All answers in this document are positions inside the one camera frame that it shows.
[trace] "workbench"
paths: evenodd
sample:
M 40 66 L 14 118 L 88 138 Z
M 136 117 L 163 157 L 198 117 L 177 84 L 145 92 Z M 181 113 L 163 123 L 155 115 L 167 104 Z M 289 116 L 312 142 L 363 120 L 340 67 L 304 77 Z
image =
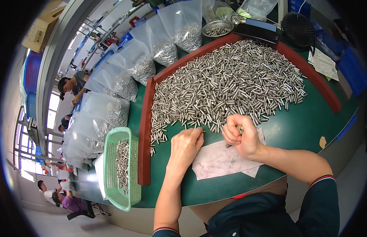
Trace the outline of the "workbench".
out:
M 211 38 L 202 36 L 202 45 L 211 41 Z M 307 60 L 308 52 L 296 51 Z M 179 58 L 186 54 L 178 48 Z M 157 73 L 164 68 L 156 63 Z M 303 103 L 299 105 L 290 104 L 289 111 L 277 110 L 276 115 L 270 116 L 268 122 L 263 122 L 258 126 L 262 127 L 268 146 L 283 149 L 304 149 L 319 153 L 322 150 L 319 146 L 320 138 L 324 136 L 328 145 L 347 125 L 357 110 L 356 98 L 352 95 L 350 100 L 345 101 L 336 86 L 336 81 L 327 81 L 324 76 L 323 78 L 342 103 L 341 111 L 334 114 L 314 85 L 305 79 L 305 91 L 308 96 L 304 98 Z M 128 121 L 128 127 L 132 134 L 137 137 L 139 136 L 141 110 L 146 89 L 139 83 L 138 87 L 136 102 L 131 103 Z M 204 146 L 223 140 L 221 134 L 210 132 L 208 127 L 202 128 L 206 131 Z M 177 123 L 173 127 L 169 125 L 166 129 L 168 130 L 168 138 L 171 138 L 183 130 L 184 127 Z M 132 207 L 155 207 L 165 176 L 165 168 L 170 157 L 170 146 L 170 141 L 168 141 L 155 147 L 156 154 L 151 158 L 151 184 L 142 186 L 141 201 Z M 190 167 L 181 184 L 182 206 L 199 205 L 234 197 L 271 183 L 284 175 L 285 173 L 275 168 L 262 165 L 256 178 L 243 173 L 236 173 L 198 181 Z M 76 191 L 73 194 L 77 197 L 111 204 L 109 201 L 103 201 L 102 199 L 94 167 L 88 173 L 79 170 L 78 177 L 75 177 L 75 188 Z

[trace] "smartphone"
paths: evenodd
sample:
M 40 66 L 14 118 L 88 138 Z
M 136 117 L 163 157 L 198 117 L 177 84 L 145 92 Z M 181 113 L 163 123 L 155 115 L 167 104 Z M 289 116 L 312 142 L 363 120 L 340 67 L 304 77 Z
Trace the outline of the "smartphone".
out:
M 244 35 L 251 39 L 256 39 L 266 44 L 277 44 L 279 41 L 278 32 L 243 23 L 236 26 L 234 33 Z

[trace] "green plastic basket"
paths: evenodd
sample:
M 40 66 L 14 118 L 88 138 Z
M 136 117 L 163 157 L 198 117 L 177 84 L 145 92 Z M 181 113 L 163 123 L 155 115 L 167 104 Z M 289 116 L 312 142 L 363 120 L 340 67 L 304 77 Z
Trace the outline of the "green plastic basket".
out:
M 119 188 L 116 170 L 116 148 L 119 141 L 129 140 L 128 161 L 128 194 L 124 188 Z M 132 135 L 128 127 L 118 127 L 111 130 L 106 137 L 104 154 L 104 184 L 108 200 L 122 211 L 129 212 L 131 206 L 141 200 L 141 185 L 138 184 L 137 160 L 139 138 Z

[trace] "metal bowl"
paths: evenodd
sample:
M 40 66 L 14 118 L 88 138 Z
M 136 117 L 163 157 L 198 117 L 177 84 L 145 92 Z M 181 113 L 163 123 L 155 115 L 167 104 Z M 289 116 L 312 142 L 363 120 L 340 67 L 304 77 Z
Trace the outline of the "metal bowl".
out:
M 207 35 L 207 32 L 210 31 L 211 29 L 214 29 L 215 27 L 226 27 L 229 28 L 229 32 L 225 33 L 225 34 L 221 34 L 221 35 L 217 35 L 217 36 L 210 36 Z M 213 21 L 208 23 L 207 25 L 205 25 L 202 28 L 202 34 L 207 36 L 207 37 L 219 37 L 219 36 L 224 36 L 228 33 L 230 33 L 233 30 L 233 23 L 229 22 L 229 21 Z

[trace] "cable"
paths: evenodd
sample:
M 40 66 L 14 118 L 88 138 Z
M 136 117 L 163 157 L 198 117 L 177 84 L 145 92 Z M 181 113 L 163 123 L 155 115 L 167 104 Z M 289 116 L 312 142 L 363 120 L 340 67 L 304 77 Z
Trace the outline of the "cable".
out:
M 302 6 L 304 5 L 304 3 L 306 2 L 306 0 L 303 0 L 303 3 L 302 3 L 302 5 L 300 6 L 300 9 L 298 10 L 298 14 L 300 13 L 300 11 L 301 11 L 301 8 L 302 8 Z

